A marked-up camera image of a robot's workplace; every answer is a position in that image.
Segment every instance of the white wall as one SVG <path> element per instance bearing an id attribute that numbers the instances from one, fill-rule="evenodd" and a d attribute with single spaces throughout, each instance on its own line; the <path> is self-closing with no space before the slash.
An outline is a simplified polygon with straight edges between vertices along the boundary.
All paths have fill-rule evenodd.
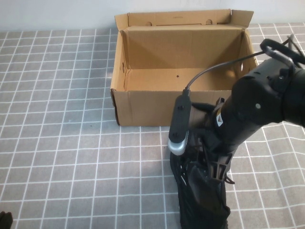
<path id="1" fill-rule="evenodd" d="M 305 0 L 0 0 L 0 31 L 114 27 L 126 12 L 253 10 L 252 22 L 304 22 Z"/>

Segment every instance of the warning label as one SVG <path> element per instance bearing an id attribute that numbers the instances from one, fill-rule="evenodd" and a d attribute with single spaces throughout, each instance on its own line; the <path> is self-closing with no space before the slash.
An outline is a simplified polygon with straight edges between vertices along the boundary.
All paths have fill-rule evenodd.
<path id="1" fill-rule="evenodd" d="M 221 117 L 221 109 L 217 111 L 216 121 L 218 126 L 221 126 L 224 123 L 223 118 Z"/>

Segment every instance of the box handle hole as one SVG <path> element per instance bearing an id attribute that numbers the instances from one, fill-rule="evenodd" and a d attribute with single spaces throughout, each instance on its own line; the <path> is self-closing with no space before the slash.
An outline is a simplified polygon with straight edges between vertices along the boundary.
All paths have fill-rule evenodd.
<path id="1" fill-rule="evenodd" d="M 206 24 L 206 25 L 212 25 L 212 24 L 213 24 L 213 22 L 212 22 L 212 20 L 211 20 L 211 19 L 208 19 L 208 20 L 205 22 L 205 24 Z"/>

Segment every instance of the black cable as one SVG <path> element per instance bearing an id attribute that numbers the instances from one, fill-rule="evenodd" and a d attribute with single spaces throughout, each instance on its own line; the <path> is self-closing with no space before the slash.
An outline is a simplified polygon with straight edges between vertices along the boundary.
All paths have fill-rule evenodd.
<path id="1" fill-rule="evenodd" d="M 286 45 L 287 43 L 289 42 L 289 39 L 287 39 L 286 41 L 284 41 L 282 44 L 283 45 Z M 227 61 L 227 62 L 224 62 L 224 63 L 219 63 L 217 65 L 214 65 L 206 70 L 203 70 L 202 72 L 199 72 L 196 76 L 194 76 L 193 79 L 190 80 L 190 82 L 187 84 L 187 86 L 185 87 L 186 90 L 190 90 L 190 87 L 191 85 L 194 83 L 195 80 L 197 80 L 201 75 L 205 74 L 206 72 L 209 72 L 211 70 L 214 70 L 214 69 L 217 69 L 219 67 L 222 67 L 222 66 L 225 66 L 225 65 L 230 65 L 230 64 L 234 64 L 236 62 L 239 62 L 239 61 L 243 61 L 243 60 L 246 60 L 246 59 L 249 59 L 251 57 L 255 57 L 255 56 L 258 56 L 258 55 L 261 55 L 261 54 L 264 54 L 263 51 L 261 52 L 257 52 L 257 53 L 254 53 L 254 54 L 251 54 L 251 55 L 248 55 L 248 56 L 245 56 L 245 57 L 242 57 L 242 58 L 239 58 L 239 59 L 236 59 L 236 60 L 232 60 L 232 61 Z"/>

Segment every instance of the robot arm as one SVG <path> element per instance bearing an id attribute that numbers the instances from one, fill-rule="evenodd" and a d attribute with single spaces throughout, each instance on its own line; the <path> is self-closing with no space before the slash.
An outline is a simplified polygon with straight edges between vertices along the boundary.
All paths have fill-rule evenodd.
<path id="1" fill-rule="evenodd" d="M 227 227 L 224 182 L 232 183 L 226 174 L 244 140 L 272 122 L 305 126 L 305 57 L 268 39 L 261 48 L 272 58 L 239 79 L 226 101 L 192 103 L 189 85 L 176 100 L 168 146 L 183 229 Z"/>

